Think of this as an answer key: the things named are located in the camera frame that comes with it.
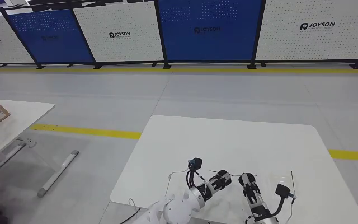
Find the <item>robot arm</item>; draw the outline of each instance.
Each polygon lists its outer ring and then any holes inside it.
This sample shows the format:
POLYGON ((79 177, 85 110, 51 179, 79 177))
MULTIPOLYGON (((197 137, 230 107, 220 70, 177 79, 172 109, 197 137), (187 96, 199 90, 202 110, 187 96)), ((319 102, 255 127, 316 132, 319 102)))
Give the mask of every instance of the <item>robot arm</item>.
POLYGON ((225 170, 220 170, 207 183, 199 186, 194 184, 194 173, 201 168, 202 160, 195 158, 189 161, 187 173, 187 189, 182 197, 165 197, 154 203, 141 215, 134 224, 187 224, 192 216, 192 211, 199 212, 216 192, 225 188, 231 183, 231 176, 225 170))
POLYGON ((239 182, 241 186, 243 186, 243 193, 247 199, 247 202, 250 206, 250 210, 252 212, 252 215, 249 216, 248 219, 254 218, 255 222, 261 221, 260 223, 263 224, 278 224, 279 221, 275 217, 277 216, 281 209, 282 205, 284 204, 284 200, 288 197, 292 197, 292 204, 294 203, 294 200, 296 199, 296 196, 291 193, 291 190, 283 186, 282 184, 278 184, 276 188, 275 194, 279 195, 281 197, 279 207, 277 208, 276 212, 271 214, 269 208, 267 207, 266 203, 263 201, 261 197, 261 192, 258 186, 256 185, 255 177, 250 173, 244 173, 240 176, 239 182))

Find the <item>white pegboard panel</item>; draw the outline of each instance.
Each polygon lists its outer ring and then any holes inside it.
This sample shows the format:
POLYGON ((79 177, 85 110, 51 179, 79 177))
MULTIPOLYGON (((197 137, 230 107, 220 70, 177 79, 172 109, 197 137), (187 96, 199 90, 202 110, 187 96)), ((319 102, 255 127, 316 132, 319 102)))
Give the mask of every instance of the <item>white pegboard panel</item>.
POLYGON ((3 16, 0 16, 0 63, 33 63, 3 16))
POLYGON ((357 0, 266 1, 257 60, 357 58, 357 0))
POLYGON ((163 60, 154 2, 77 8, 74 13, 97 62, 163 60))

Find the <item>white tabletop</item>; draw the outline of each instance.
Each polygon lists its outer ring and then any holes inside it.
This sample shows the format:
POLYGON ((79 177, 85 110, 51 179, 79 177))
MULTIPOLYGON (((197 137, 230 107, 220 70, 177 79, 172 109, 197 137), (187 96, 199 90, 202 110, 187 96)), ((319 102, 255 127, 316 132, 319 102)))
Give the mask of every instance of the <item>white tabletop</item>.
MULTIPOLYGON (((135 146, 111 194, 111 201, 128 204, 133 198, 147 208, 163 198, 168 175, 187 168, 187 160, 203 160, 199 173, 209 179, 209 170, 231 174, 257 174, 256 183, 273 213, 280 197, 277 183, 292 189, 293 170, 297 200, 290 224, 350 223, 358 213, 348 187, 331 159, 316 129, 310 125, 243 122, 153 116, 135 146)), ((185 173, 174 174, 168 193, 182 195, 187 188, 185 173)), ((243 223, 249 214, 237 177, 216 193, 194 217, 221 223, 243 223)), ((287 199, 280 222, 289 217, 287 199)))
POLYGON ((41 102, 11 100, 0 100, 0 105, 10 113, 9 117, 0 122, 0 151, 55 106, 41 102))

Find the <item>gray floor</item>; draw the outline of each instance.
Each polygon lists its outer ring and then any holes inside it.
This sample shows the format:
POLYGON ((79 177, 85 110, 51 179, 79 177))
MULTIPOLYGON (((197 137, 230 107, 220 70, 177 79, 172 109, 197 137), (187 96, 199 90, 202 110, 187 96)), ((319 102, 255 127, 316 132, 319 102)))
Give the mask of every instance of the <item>gray floor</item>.
MULTIPOLYGON (((56 104, 43 124, 141 132, 151 115, 310 124, 327 148, 350 151, 358 151, 357 86, 349 73, 0 72, 1 99, 56 104)), ((52 172, 30 149, 0 169, 0 204, 12 223, 118 224, 133 213, 109 196, 136 140, 25 134, 59 162, 72 150, 80 154, 42 199, 36 192, 52 172)), ((358 161, 335 162, 358 201, 358 161)))

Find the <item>floor stripe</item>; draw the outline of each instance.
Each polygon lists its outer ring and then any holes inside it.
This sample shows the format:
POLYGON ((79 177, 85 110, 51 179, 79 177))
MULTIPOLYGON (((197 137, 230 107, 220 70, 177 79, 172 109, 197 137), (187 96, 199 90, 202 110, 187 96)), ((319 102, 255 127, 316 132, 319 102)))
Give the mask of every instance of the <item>floor stripe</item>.
POLYGON ((339 158, 341 160, 358 160, 358 152, 344 151, 344 150, 328 150, 332 158, 339 158))
MULTIPOLYGON (((107 130, 95 128, 78 128, 69 126, 47 125, 47 124, 34 124, 31 126, 32 130, 47 130, 50 132, 63 132, 72 134, 88 134, 92 136, 108 136, 115 138, 131 138, 139 139, 141 133, 139 132, 125 132, 122 130, 107 130)), ((332 158, 342 160, 358 160, 358 152, 344 151, 344 150, 328 150, 332 158)))
POLYGON ((215 73, 358 73, 358 69, 233 69, 233 68, 0 68, 0 72, 215 72, 215 73))
POLYGON ((47 130, 50 132, 88 134, 88 135, 92 135, 92 136, 108 136, 108 137, 131 138, 131 139, 139 139, 140 135, 141 135, 141 133, 139 133, 139 132, 125 132, 122 130, 77 128, 77 127, 46 125, 46 124, 34 124, 33 126, 31 126, 31 129, 32 130, 47 130))

